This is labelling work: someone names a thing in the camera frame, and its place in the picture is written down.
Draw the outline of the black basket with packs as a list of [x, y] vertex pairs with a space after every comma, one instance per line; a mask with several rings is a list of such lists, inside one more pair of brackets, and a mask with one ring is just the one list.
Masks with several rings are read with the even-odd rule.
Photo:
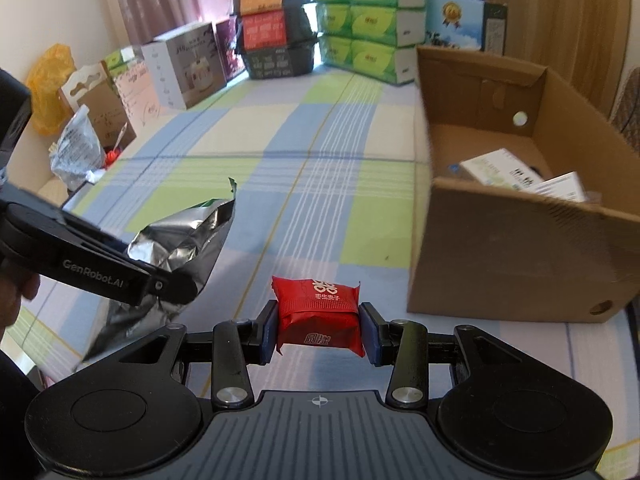
[[311, 0], [233, 0], [235, 52], [255, 80], [303, 76], [318, 41], [305, 6]]

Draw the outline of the silver foil bag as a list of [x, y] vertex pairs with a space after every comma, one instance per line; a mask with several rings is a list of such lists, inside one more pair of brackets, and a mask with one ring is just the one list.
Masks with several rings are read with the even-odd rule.
[[167, 271], [178, 284], [168, 298], [146, 294], [130, 306], [111, 300], [83, 366], [172, 322], [204, 290], [224, 248], [235, 198], [211, 198], [156, 220], [140, 231], [127, 255]]

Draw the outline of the tall white medicine box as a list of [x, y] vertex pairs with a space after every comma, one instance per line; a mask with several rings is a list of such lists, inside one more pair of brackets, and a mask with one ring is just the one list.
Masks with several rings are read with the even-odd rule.
[[580, 182], [575, 171], [533, 184], [526, 188], [526, 192], [556, 198], [557, 200], [568, 200], [574, 203], [585, 203], [587, 201], [582, 182]]

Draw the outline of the white parrot ointment box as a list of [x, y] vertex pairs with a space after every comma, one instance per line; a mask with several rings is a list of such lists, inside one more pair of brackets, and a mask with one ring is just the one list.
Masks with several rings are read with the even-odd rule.
[[464, 160], [459, 170], [482, 185], [515, 191], [528, 190], [544, 182], [536, 171], [505, 148]]

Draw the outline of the yellow plastic bag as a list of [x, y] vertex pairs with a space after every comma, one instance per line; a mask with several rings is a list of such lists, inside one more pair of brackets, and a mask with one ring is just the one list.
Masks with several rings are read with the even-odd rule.
[[70, 108], [60, 90], [76, 70], [72, 51], [66, 44], [54, 44], [30, 69], [26, 86], [32, 94], [32, 128], [40, 136], [59, 134], [70, 119]]

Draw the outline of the red snack packet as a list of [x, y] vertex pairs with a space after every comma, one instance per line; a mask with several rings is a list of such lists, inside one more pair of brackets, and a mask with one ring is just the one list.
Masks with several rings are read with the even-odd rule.
[[360, 286], [326, 281], [271, 280], [279, 307], [277, 352], [285, 344], [342, 348], [363, 358], [359, 317]]

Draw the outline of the green tissue pack stack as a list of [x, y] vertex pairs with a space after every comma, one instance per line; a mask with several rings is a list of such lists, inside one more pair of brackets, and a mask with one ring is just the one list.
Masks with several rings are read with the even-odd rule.
[[416, 78], [425, 0], [314, 0], [322, 62], [401, 86]]

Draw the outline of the brown cardboard box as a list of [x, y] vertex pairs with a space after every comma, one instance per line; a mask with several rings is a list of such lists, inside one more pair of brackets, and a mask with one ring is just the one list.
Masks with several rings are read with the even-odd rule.
[[[601, 323], [639, 291], [639, 159], [549, 67], [420, 47], [412, 313]], [[459, 177], [505, 148], [545, 178], [576, 174], [585, 203]]]

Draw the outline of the grey plastic bag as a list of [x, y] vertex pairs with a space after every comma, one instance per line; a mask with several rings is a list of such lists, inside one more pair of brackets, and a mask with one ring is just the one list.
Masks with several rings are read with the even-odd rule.
[[81, 105], [49, 148], [52, 174], [70, 192], [87, 180], [87, 174], [104, 167], [105, 152], [89, 118], [87, 105]]

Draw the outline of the purple box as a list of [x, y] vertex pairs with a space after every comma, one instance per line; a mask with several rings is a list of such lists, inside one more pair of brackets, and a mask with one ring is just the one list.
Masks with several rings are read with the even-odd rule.
[[215, 35], [220, 54], [221, 66], [226, 81], [232, 81], [245, 70], [241, 55], [236, 53], [236, 21], [234, 16], [228, 16], [215, 25]]

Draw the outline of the blue picture box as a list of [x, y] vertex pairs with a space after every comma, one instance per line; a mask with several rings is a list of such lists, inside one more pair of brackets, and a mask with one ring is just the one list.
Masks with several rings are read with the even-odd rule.
[[425, 0], [425, 43], [504, 55], [508, 8], [484, 0]]

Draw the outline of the pink white paper bag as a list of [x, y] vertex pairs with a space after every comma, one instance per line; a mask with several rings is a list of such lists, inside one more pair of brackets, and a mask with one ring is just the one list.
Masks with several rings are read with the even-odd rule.
[[102, 64], [135, 133], [160, 116], [160, 100], [139, 47], [107, 55]]

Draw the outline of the white humidifier box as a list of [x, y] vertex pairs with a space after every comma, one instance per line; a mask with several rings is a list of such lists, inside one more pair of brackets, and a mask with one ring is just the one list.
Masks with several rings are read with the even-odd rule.
[[160, 105], [188, 110], [226, 86], [210, 23], [164, 32], [141, 47]]

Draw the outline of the checkered tablecloth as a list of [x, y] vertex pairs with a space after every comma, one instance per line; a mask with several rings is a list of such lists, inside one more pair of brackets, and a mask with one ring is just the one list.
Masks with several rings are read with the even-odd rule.
[[[416, 87], [393, 87], [318, 67], [297, 78], [240, 82], [186, 112], [163, 112], [89, 191], [66, 209], [125, 242], [151, 222], [238, 182], [235, 216], [206, 289], [176, 319], [205, 332], [254, 318], [271, 278], [361, 285], [384, 318], [406, 318], [451, 334], [473, 324], [572, 376], [611, 409], [614, 430], [599, 471], [639, 475], [639, 381], [624, 312], [603, 324], [513, 323], [407, 312], [416, 164]], [[80, 367], [108, 302], [43, 278], [8, 335], [52, 380]], [[285, 346], [250, 368], [264, 389], [386, 390], [389, 368], [347, 350]]]

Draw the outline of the brown hanging card box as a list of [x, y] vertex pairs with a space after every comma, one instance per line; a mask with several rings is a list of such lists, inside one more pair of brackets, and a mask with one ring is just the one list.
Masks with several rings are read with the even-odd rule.
[[101, 63], [75, 70], [58, 89], [58, 95], [73, 113], [83, 105], [88, 107], [91, 125], [105, 151], [123, 151], [136, 138]]

